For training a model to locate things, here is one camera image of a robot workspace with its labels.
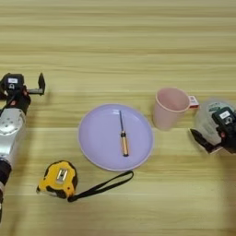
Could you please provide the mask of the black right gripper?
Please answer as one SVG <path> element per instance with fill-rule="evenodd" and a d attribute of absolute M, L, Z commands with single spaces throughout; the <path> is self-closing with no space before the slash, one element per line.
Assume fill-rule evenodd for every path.
<path fill-rule="evenodd" d="M 212 153 L 223 146 L 231 154 L 236 153 L 236 124 L 220 125 L 218 128 L 218 134 L 221 137 L 220 144 L 212 145 L 209 143 L 201 133 L 195 129 L 190 129 L 195 141 L 203 147 L 207 153 Z"/>

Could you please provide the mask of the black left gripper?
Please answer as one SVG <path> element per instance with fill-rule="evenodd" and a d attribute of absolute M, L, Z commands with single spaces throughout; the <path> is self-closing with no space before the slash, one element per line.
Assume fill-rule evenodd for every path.
<path fill-rule="evenodd" d="M 17 90 L 8 90 L 5 94 L 5 79 L 0 80 L 0 100 L 5 100 L 6 105 L 2 111 L 6 109 L 20 109 L 27 113 L 28 107 L 31 104 L 31 95 L 43 95 L 45 91 L 45 80 L 43 73 L 40 73 L 38 79 L 39 88 L 27 89 L 26 86 Z"/>

